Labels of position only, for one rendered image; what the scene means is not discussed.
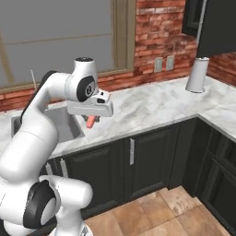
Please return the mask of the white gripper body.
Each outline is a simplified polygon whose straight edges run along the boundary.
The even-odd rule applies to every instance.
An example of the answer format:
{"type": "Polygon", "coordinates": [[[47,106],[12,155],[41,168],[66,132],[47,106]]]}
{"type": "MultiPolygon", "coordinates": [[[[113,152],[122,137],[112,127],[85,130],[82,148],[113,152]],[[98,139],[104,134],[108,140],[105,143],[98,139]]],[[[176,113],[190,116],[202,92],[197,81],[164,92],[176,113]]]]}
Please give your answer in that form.
{"type": "Polygon", "coordinates": [[[92,104],[68,101],[67,111],[75,115],[111,117],[113,115],[113,104],[111,100],[95,99],[92,104]]]}

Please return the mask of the steel sink basin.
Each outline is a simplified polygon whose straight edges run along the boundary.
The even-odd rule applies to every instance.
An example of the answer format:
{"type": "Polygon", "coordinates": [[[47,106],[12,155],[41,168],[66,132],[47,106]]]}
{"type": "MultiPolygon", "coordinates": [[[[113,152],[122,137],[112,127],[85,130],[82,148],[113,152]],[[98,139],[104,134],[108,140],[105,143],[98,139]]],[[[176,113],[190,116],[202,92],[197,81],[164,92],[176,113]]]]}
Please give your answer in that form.
{"type": "Polygon", "coordinates": [[[45,144],[56,146],[58,143],[83,137],[83,131],[73,114],[66,107],[26,111],[22,116],[12,119],[11,137],[25,140],[26,136],[40,139],[45,144]]]}

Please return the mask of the black base cabinet door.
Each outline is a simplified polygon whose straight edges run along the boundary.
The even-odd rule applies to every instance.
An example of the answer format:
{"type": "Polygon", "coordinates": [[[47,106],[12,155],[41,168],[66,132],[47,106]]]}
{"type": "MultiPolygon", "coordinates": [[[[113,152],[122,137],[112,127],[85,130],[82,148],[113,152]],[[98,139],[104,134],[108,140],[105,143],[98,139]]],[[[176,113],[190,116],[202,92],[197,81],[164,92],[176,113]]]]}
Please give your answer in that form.
{"type": "Polygon", "coordinates": [[[81,210],[84,218],[119,206],[124,195],[124,143],[121,140],[69,154],[68,176],[89,183],[90,204],[81,210]]]}
{"type": "Polygon", "coordinates": [[[130,202],[167,186],[180,126],[171,124],[124,140],[124,201],[130,202]],[[130,138],[135,162],[130,165],[130,138]]]}
{"type": "MultiPolygon", "coordinates": [[[[62,170],[61,170],[60,159],[61,158],[49,159],[46,163],[51,164],[51,167],[52,167],[52,170],[53,170],[53,175],[64,177],[63,174],[62,174],[62,170]]],[[[47,172],[46,172],[46,169],[45,169],[46,163],[41,168],[40,175],[48,175],[47,172]]]]}

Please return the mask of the black corner base cabinet run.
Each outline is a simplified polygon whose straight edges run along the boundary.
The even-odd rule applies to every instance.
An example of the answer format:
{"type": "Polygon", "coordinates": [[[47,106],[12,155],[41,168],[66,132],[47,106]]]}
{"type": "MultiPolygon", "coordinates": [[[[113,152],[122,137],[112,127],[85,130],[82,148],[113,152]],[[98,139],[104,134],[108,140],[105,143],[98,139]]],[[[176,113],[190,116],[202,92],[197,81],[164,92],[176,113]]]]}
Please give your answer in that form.
{"type": "Polygon", "coordinates": [[[236,236],[236,142],[194,119],[183,187],[236,236]]]}

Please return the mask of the thin steel tap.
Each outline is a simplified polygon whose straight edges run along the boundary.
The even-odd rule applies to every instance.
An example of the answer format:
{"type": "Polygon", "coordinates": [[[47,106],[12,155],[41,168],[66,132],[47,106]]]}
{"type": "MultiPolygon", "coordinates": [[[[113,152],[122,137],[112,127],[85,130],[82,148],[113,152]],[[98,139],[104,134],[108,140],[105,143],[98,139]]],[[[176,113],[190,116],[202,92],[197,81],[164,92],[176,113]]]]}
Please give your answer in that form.
{"type": "Polygon", "coordinates": [[[36,91],[37,90],[37,83],[36,83],[35,76],[34,76],[32,69],[30,70],[30,73],[31,73],[31,78],[32,78],[32,82],[33,82],[33,87],[34,87],[34,90],[36,91]]]}

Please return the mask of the white paper towel roll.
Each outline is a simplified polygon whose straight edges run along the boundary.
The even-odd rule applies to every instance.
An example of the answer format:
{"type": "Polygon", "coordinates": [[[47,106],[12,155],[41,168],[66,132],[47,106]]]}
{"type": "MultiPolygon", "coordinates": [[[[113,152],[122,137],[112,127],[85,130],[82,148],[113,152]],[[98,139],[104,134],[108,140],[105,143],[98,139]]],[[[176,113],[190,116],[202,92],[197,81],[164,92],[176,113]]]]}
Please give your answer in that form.
{"type": "Polygon", "coordinates": [[[209,59],[207,57],[196,58],[192,71],[186,83],[185,89],[193,93],[204,92],[204,82],[207,75],[209,59]]]}

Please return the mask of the window with beige frame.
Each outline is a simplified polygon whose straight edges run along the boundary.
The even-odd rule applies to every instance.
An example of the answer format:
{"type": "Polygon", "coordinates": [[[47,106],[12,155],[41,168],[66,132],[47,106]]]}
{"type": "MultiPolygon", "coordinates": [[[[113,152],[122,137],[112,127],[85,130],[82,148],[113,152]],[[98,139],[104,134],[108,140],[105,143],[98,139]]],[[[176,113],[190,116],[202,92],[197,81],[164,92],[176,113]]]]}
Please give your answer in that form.
{"type": "Polygon", "coordinates": [[[136,0],[0,0],[0,91],[31,89],[79,56],[101,75],[134,68],[136,0]]]}

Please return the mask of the grey wall socket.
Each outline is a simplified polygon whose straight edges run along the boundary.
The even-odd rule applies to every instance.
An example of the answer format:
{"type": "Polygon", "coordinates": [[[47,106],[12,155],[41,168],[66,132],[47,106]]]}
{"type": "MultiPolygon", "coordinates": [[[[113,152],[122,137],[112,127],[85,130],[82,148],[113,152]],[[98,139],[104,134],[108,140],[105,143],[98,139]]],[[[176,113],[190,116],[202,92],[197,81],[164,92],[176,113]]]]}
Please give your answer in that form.
{"type": "Polygon", "coordinates": [[[157,57],[155,59],[155,64],[154,64],[154,72],[158,73],[162,71],[162,58],[161,57],[157,57]]]}
{"type": "Polygon", "coordinates": [[[166,70],[170,71],[173,69],[173,67],[174,67],[174,56],[169,55],[166,60],[166,70]]]}

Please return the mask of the black wall cabinet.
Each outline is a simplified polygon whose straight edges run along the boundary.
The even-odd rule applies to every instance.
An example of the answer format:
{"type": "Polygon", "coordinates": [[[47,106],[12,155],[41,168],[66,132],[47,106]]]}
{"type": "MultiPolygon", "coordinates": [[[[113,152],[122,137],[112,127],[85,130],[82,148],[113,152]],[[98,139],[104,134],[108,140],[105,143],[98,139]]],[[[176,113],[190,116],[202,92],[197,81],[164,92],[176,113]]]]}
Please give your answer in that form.
{"type": "Polygon", "coordinates": [[[204,0],[186,0],[183,13],[182,33],[196,36],[204,0]]]}

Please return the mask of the black wall cabinet door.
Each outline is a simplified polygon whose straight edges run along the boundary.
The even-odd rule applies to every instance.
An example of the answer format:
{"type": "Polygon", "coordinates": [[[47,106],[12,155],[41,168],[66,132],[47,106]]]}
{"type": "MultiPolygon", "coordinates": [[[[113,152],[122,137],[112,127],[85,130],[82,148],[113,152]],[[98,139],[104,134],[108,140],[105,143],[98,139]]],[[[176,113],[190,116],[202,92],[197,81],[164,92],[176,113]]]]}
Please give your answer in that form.
{"type": "Polygon", "coordinates": [[[236,0],[207,0],[197,57],[236,52],[236,0]]]}

